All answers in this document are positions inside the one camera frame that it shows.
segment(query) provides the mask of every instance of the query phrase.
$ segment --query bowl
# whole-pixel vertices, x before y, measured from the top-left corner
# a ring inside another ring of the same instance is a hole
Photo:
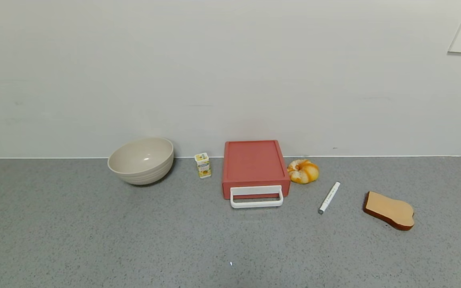
[[[164,138],[139,139],[117,149],[108,158],[108,168],[118,178],[135,185],[163,178],[174,163],[174,145]]]

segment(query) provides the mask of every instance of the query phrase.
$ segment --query juice box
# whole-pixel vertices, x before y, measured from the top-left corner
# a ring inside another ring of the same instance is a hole
[[[209,156],[207,153],[201,153],[194,156],[197,162],[200,179],[211,176],[211,165],[209,164]]]

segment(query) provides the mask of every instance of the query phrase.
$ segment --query bread slice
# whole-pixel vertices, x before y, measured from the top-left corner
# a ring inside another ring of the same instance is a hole
[[[414,226],[414,209],[401,200],[391,199],[369,191],[364,201],[364,212],[384,220],[394,228],[408,231]]]

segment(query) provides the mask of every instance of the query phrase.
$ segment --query white marker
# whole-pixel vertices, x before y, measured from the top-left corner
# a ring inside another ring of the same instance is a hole
[[[333,185],[332,189],[330,189],[330,192],[328,192],[328,195],[327,195],[325,201],[323,201],[323,204],[321,204],[321,207],[318,210],[318,213],[323,214],[323,212],[325,212],[325,209],[328,207],[328,204],[330,204],[330,201],[332,201],[332,198],[334,197],[335,192],[337,192],[337,189],[339,189],[340,184],[341,183],[336,182]]]

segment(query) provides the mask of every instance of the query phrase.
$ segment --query speckled countertop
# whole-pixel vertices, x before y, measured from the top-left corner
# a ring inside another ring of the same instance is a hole
[[[222,159],[146,187],[104,159],[0,160],[0,288],[461,287],[461,158],[314,161],[279,208],[235,210]],[[369,190],[412,204],[415,227],[362,212]]]

